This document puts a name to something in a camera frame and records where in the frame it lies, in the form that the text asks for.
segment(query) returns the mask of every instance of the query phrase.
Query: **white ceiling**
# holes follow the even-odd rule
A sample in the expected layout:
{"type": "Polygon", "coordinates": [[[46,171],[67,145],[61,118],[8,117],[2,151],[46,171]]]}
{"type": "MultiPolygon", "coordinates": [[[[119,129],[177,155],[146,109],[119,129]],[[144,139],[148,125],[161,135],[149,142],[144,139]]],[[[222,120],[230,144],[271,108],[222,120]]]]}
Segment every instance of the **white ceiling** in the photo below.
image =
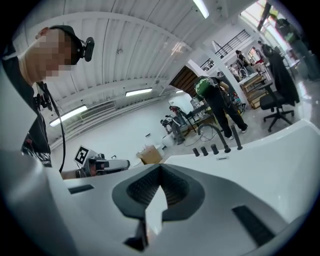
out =
{"type": "MultiPolygon", "coordinates": [[[[210,13],[207,19],[192,0],[43,0],[20,25],[13,44],[22,53],[42,28],[62,24],[72,26],[83,41],[93,37],[92,60],[81,59],[71,73],[47,85],[61,114],[83,104],[93,108],[114,101],[113,115],[117,116],[116,111],[123,107],[129,111],[135,104],[143,106],[152,99],[159,100],[164,88],[164,95],[174,91],[168,87],[169,82],[188,61],[199,40],[207,39],[220,28],[218,23],[253,1],[204,2],[210,13]],[[125,97],[127,91],[150,87],[151,93],[125,97]]],[[[61,141],[60,126],[49,126],[57,116],[48,110],[43,116],[49,143],[57,146],[61,141]]],[[[110,112],[106,113],[104,120],[110,120],[109,116],[110,112]]],[[[70,129],[75,122],[86,131],[97,126],[73,117],[63,123],[70,137],[75,136],[70,129]]]]}

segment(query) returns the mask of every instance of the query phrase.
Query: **desk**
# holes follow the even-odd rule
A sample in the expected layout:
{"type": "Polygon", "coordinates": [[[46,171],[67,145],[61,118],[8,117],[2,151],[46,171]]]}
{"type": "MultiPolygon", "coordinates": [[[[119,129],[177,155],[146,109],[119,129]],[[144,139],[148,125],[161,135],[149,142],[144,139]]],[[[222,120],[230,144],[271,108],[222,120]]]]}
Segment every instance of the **desk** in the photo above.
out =
{"type": "Polygon", "coordinates": [[[246,81],[240,81],[240,87],[250,104],[250,106],[255,110],[260,107],[259,99],[266,95],[265,91],[259,91],[257,88],[264,84],[267,79],[264,78],[262,75],[253,74],[253,76],[249,76],[246,78],[246,81]]]}

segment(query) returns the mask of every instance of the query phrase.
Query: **black pants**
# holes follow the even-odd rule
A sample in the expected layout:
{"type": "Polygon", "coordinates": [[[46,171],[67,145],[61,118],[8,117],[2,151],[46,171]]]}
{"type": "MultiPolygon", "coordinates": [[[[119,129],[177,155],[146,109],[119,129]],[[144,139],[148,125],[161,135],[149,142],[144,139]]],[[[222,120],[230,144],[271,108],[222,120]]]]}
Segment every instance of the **black pants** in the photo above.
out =
{"type": "Polygon", "coordinates": [[[248,125],[245,124],[241,115],[238,113],[235,106],[231,103],[230,98],[225,93],[222,93],[222,95],[217,93],[213,97],[206,98],[205,100],[212,109],[215,118],[219,122],[219,125],[223,129],[224,136],[227,138],[232,136],[232,131],[229,127],[225,112],[231,117],[239,129],[242,131],[247,129],[248,125]]]}

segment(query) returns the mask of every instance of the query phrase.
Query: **white surface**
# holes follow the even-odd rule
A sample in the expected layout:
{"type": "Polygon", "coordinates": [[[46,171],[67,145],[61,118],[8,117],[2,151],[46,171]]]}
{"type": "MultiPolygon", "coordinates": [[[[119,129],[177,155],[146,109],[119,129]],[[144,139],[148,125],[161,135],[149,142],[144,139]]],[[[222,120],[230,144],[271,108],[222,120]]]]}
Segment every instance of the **white surface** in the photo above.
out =
{"type": "MultiPolygon", "coordinates": [[[[116,155],[117,159],[125,159],[130,162],[136,159],[136,154],[144,145],[161,144],[166,130],[160,120],[172,112],[166,100],[141,108],[130,114],[119,117],[80,137],[67,141],[64,162],[64,171],[77,169],[73,161],[79,146],[92,149],[97,153],[103,153],[106,159],[116,155]]],[[[52,164],[59,167],[62,162],[62,146],[57,147],[51,153],[52,164]]]]}
{"type": "Polygon", "coordinates": [[[165,161],[236,182],[273,207],[288,223],[307,213],[320,188],[320,131],[300,120],[225,154],[174,155],[165,161]]]}

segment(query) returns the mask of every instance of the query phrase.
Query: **wall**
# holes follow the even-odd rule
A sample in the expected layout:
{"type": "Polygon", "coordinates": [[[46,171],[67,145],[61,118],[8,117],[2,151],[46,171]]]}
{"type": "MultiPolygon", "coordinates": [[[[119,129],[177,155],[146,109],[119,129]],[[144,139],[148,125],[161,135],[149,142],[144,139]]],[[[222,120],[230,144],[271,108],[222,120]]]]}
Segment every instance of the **wall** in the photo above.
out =
{"type": "Polygon", "coordinates": [[[177,94],[177,96],[172,97],[168,100],[171,106],[179,107],[186,114],[194,110],[194,107],[191,105],[190,101],[191,101],[191,96],[188,93],[184,93],[184,92],[181,92],[177,94]]]}
{"type": "MultiPolygon", "coordinates": [[[[155,104],[140,108],[137,111],[121,116],[116,120],[106,123],[84,135],[66,143],[64,171],[77,169],[74,162],[75,155],[80,145],[103,153],[106,159],[113,155],[117,159],[127,159],[132,164],[137,159],[136,153],[143,149],[143,146],[160,144],[166,130],[160,124],[165,115],[170,115],[168,100],[162,100],[155,104]]],[[[59,168],[62,162],[62,146],[51,153],[52,165],[59,168]]]]}

